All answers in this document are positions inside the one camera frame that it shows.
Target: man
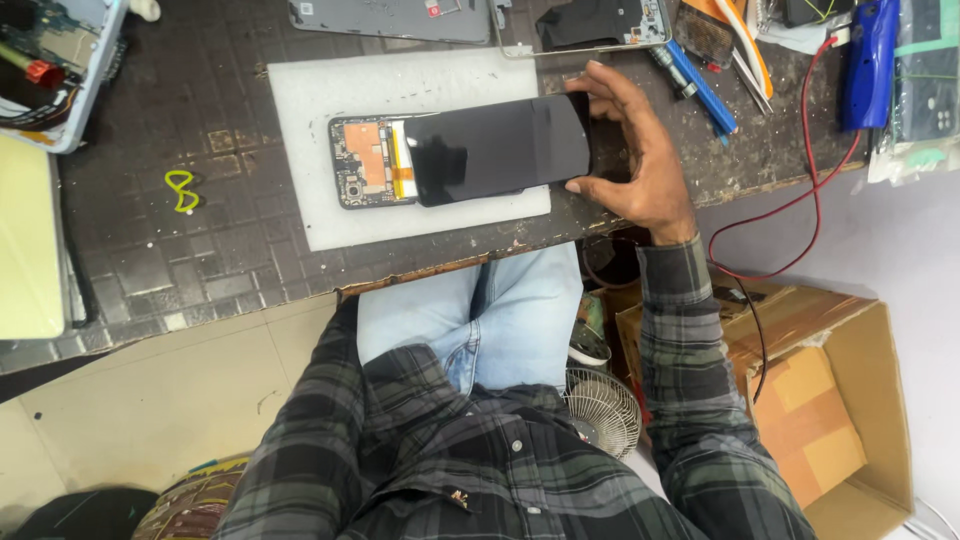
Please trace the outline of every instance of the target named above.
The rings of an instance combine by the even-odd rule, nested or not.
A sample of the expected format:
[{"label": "man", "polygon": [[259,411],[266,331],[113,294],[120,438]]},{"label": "man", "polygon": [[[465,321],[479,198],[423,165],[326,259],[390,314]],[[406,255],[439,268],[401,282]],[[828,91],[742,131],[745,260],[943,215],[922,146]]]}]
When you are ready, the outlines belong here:
[{"label": "man", "polygon": [[650,230],[647,432],[670,502],[580,440],[556,387],[582,286],[570,244],[366,293],[337,311],[215,535],[813,538],[721,351],[700,236],[646,96],[592,61],[566,84],[620,122],[633,179],[566,188]]}]

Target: workbench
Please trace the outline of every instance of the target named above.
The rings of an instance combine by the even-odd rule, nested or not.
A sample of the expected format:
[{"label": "workbench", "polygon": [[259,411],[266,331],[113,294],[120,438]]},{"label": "workbench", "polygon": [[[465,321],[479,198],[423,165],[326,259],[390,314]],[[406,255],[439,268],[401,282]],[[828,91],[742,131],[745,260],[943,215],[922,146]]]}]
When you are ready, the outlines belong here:
[{"label": "workbench", "polygon": [[[675,2],[668,2],[676,12]],[[9,373],[112,350],[168,331],[335,290],[363,291],[537,250],[629,224],[562,186],[548,215],[311,253],[284,154],[266,65],[465,45],[304,32],[279,0],[166,0],[157,23],[129,16],[130,47],[118,78],[97,98],[84,140],[59,158],[63,226],[89,282],[94,320],[51,341],[10,343]],[[740,132],[724,146],[694,99],[678,101],[644,51],[600,60],[646,91],[673,138],[697,207],[803,182],[800,87],[810,57],[759,44],[776,93],[762,116],[733,70],[702,71]],[[538,61],[541,94],[589,56]],[[842,49],[825,54],[810,90],[810,130],[820,168],[835,165],[852,137],[836,121]],[[618,127],[597,125],[596,170],[627,173]],[[849,168],[862,166],[864,141]],[[174,212],[163,181],[197,175],[204,205]]]}]

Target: gray phone back panel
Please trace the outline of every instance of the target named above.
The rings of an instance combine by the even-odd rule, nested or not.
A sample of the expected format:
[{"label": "gray phone back panel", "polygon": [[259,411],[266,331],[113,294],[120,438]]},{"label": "gray phone back panel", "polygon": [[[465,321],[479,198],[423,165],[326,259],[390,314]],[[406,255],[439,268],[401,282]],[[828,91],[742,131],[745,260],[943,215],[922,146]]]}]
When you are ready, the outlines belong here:
[{"label": "gray phone back panel", "polygon": [[[457,11],[431,17],[430,6]],[[289,0],[290,22],[301,30],[408,37],[483,45],[490,41],[487,0]]]}]

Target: light blue jeans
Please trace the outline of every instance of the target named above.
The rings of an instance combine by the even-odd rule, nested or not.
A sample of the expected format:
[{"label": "light blue jeans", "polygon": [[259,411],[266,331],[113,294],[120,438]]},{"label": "light blue jeans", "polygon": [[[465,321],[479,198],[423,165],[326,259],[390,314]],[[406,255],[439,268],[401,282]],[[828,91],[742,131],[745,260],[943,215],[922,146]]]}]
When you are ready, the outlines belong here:
[{"label": "light blue jeans", "polygon": [[565,385],[583,293],[573,243],[364,293],[360,363],[403,345],[433,349],[453,386]]}]

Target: electric fan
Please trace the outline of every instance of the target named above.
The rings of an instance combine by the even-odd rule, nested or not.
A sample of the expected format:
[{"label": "electric fan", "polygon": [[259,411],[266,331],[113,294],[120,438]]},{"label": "electric fan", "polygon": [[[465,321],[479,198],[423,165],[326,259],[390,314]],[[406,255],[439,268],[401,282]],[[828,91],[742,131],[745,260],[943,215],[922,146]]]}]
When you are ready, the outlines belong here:
[{"label": "electric fan", "polygon": [[636,448],[640,405],[624,383],[595,369],[567,367],[564,401],[583,440],[620,461]]}]

